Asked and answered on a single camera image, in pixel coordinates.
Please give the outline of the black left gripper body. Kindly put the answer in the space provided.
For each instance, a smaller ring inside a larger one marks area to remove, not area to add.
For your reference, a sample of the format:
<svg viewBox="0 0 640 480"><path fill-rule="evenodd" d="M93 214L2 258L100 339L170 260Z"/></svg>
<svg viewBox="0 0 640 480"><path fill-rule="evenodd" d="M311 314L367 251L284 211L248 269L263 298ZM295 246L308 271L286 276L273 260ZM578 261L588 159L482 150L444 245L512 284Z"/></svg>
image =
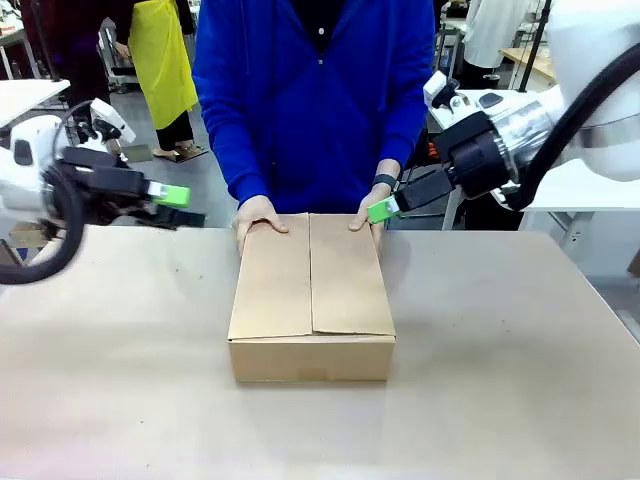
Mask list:
<svg viewBox="0 0 640 480"><path fill-rule="evenodd" d="M116 204L150 201L150 181L115 155L84 147L65 147L59 167L71 185L90 200Z"/></svg>

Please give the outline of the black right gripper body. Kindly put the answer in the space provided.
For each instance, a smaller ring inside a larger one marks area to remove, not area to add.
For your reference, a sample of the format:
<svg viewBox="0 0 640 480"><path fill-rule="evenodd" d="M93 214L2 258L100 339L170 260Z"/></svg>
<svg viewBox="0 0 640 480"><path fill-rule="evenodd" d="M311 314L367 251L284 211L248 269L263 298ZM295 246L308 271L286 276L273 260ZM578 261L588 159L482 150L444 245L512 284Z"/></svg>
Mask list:
<svg viewBox="0 0 640 480"><path fill-rule="evenodd" d="M480 197L510 180L497 131L486 113L473 113L446 133L447 161L453 168L454 183L466 197Z"/></svg>

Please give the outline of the person's left hand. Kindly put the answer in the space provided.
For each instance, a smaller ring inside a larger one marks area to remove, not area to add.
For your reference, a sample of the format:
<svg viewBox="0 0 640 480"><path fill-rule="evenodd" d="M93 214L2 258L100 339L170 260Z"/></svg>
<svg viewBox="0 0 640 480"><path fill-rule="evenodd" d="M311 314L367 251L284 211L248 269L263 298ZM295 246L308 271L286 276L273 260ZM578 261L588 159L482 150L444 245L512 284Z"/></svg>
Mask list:
<svg viewBox="0 0 640 480"><path fill-rule="evenodd" d="M377 254L380 254L381 250L381 238L384 231L384 224L372 224L369 222L368 208L372 205L386 199L391 194L391 187L384 183L374 185L370 192L361 200L359 209L353 220L349 225L349 230L356 232L363 227L368 227L371 231L371 235L374 241Z"/></svg>

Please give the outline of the person's right hand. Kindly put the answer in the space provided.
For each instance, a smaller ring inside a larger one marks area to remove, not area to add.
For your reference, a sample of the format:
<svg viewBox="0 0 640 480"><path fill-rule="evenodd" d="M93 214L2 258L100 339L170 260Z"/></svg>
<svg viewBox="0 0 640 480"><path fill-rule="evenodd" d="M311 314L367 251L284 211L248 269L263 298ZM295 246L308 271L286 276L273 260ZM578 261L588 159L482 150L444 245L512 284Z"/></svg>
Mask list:
<svg viewBox="0 0 640 480"><path fill-rule="evenodd" d="M232 223L240 255L243 254L249 230L258 223L267 223L281 234L288 232L288 227L276 213L270 199L264 195L253 196L239 206Z"/></svg>

